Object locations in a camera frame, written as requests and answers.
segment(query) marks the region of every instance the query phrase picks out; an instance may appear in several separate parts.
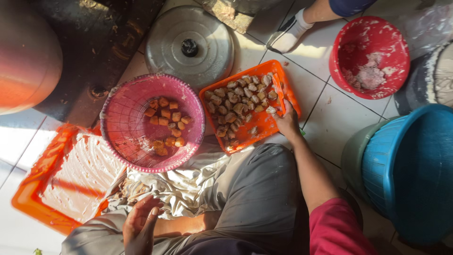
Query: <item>person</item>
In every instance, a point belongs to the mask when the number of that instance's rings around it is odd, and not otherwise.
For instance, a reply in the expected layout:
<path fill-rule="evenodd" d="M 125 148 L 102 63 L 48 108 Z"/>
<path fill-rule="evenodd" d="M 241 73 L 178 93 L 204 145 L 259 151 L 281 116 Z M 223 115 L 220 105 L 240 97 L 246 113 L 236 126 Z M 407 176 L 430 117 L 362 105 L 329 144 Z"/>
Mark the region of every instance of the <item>person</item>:
<path fill-rule="evenodd" d="M 273 117 L 293 153 L 280 144 L 262 144 L 230 174 L 229 183 L 216 183 L 213 192 L 223 210 L 214 229 L 155 238 L 163 204 L 148 196 L 129 215 L 125 210 L 112 211 L 76 228 L 63 242 L 62 254 L 281 254 L 293 238 L 298 187 L 310 215 L 310 254 L 377 254 L 301 135 L 296 111 L 288 100 L 284 103 L 286 114 Z"/>
<path fill-rule="evenodd" d="M 374 2 L 376 0 L 316 0 L 311 6 L 296 13 L 272 34 L 266 47 L 277 53 L 287 53 L 315 22 L 354 16 Z"/>

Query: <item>gray pants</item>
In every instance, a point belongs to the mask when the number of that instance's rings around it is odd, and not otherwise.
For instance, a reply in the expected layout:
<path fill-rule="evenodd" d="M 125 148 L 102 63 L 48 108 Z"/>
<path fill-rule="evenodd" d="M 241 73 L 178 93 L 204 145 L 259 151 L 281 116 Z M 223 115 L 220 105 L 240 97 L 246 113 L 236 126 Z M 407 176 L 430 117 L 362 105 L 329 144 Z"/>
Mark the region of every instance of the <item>gray pants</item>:
<path fill-rule="evenodd" d="M 297 208 L 297 174 L 293 154 L 280 144 L 255 148 L 229 178 L 218 178 L 220 219 L 214 230 L 175 238 L 155 238 L 153 255 L 176 254 L 188 243 L 227 236 L 254 243 L 272 254 L 285 250 L 293 236 Z M 74 229 L 62 243 L 63 255 L 124 254 L 125 210 L 112 211 Z"/>

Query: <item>hand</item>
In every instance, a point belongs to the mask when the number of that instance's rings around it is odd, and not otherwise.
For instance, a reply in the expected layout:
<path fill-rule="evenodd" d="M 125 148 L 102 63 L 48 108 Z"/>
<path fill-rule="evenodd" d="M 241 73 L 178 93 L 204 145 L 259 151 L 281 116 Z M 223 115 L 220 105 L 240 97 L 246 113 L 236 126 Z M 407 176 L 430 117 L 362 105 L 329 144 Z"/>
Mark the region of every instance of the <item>hand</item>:
<path fill-rule="evenodd" d="M 273 114 L 275 122 L 277 123 L 277 127 L 279 128 L 280 132 L 286 136 L 288 140 L 292 140 L 297 136 L 301 136 L 299 129 L 299 121 L 296 110 L 294 110 L 293 105 L 290 101 L 284 99 L 284 105 L 286 108 L 286 113 L 283 117 L 280 117 L 278 114 Z"/>
<path fill-rule="evenodd" d="M 123 224 L 125 255 L 151 254 L 157 216 L 164 211 L 159 198 L 147 196 L 138 201 Z"/>

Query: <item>plastic strainer basket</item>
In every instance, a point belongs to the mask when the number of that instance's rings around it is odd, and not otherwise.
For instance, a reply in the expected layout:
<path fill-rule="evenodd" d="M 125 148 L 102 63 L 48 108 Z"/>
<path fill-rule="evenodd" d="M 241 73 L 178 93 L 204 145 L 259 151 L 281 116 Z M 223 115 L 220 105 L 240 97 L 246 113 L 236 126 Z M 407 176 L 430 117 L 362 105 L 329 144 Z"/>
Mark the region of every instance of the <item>plastic strainer basket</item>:
<path fill-rule="evenodd" d="M 453 231 L 453 109 L 431 104 L 389 122 L 370 139 L 362 178 L 373 204 L 409 242 Z"/>
<path fill-rule="evenodd" d="M 152 143 L 170 137 L 171 132 L 167 126 L 150 124 L 149 117 L 144 115 L 150 101 L 158 97 L 177 101 L 179 108 L 171 111 L 192 118 L 181 131 L 186 145 L 166 147 L 167 156 L 157 155 Z M 115 157 L 134 169 L 149 173 L 173 170 L 189 160 L 200 146 L 205 131 L 200 99 L 188 84 L 168 74 L 142 75 L 113 88 L 100 117 L 102 137 Z"/>

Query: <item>aluminum pot lid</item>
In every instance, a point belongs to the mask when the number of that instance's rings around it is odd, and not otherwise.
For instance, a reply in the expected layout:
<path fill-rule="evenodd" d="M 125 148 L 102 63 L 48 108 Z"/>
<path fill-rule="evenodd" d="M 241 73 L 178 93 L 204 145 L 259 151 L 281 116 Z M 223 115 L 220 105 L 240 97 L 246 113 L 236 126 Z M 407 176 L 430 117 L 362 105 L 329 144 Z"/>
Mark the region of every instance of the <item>aluminum pot lid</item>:
<path fill-rule="evenodd" d="M 184 5 L 155 21 L 145 59 L 151 73 L 174 75 L 199 91 L 228 77 L 234 44 L 225 24 L 200 7 Z"/>

